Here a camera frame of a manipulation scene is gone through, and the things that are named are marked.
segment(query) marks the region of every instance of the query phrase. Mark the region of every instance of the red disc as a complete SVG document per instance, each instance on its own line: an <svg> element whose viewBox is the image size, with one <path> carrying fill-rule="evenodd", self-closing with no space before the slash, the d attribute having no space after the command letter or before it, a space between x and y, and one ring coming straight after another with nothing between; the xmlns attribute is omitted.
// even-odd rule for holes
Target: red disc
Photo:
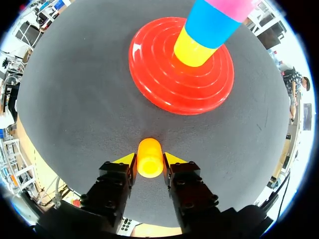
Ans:
<svg viewBox="0 0 319 239"><path fill-rule="evenodd" d="M131 42L130 72L140 92L156 106L197 115L226 100L234 84L234 67L225 45L200 67L181 63L173 48L185 21L164 17L143 26Z"/></svg>

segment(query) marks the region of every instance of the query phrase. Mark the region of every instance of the yellow cylinder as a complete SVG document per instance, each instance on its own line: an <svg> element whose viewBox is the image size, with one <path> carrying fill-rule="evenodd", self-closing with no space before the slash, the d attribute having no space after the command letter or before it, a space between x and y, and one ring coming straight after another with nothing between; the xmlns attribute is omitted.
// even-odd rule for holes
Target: yellow cylinder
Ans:
<svg viewBox="0 0 319 239"><path fill-rule="evenodd" d="M160 143L154 138L140 142L137 155L137 169L146 178L155 178L163 171L163 153Z"/></svg>
<svg viewBox="0 0 319 239"><path fill-rule="evenodd" d="M204 47L193 40L182 28L174 46L175 56L185 65L198 67L203 65L217 49Z"/></svg>

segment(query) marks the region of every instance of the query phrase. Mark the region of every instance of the metal rack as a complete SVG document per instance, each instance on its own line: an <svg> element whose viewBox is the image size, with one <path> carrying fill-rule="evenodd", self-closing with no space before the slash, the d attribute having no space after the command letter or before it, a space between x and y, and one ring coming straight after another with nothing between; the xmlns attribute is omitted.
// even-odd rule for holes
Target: metal rack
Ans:
<svg viewBox="0 0 319 239"><path fill-rule="evenodd" d="M5 186L13 194L22 192L23 189L35 188L34 165L28 165L20 150L19 139L11 135L1 140L0 169L1 178ZM22 165L18 165L17 156L22 159Z"/></svg>

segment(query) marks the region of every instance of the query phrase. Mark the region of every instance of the dark mat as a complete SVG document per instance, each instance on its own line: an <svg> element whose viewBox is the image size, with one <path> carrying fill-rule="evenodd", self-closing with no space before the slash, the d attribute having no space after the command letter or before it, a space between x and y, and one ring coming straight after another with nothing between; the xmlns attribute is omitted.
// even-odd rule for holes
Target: dark mat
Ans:
<svg viewBox="0 0 319 239"><path fill-rule="evenodd" d="M136 151L146 137L195 161L221 210L253 203L266 186L284 145L289 101L279 71L246 27L226 43L235 83L211 112L165 112L130 76L128 48L136 31L159 17L186 17L193 2L77 0L39 41L23 76L18 112L40 155L77 192L87 192L104 161ZM125 216L177 226L163 177L137 178Z"/></svg>

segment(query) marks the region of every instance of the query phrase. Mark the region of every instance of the person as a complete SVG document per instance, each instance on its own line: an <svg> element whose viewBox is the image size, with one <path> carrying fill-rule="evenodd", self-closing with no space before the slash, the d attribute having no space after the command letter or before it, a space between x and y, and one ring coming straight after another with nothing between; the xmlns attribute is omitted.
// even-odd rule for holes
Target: person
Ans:
<svg viewBox="0 0 319 239"><path fill-rule="evenodd" d="M310 81L307 77L303 77L295 68L286 70L282 73L283 79L290 98L290 119L293 121L296 116L297 93L300 87L304 87L307 91L310 89Z"/></svg>

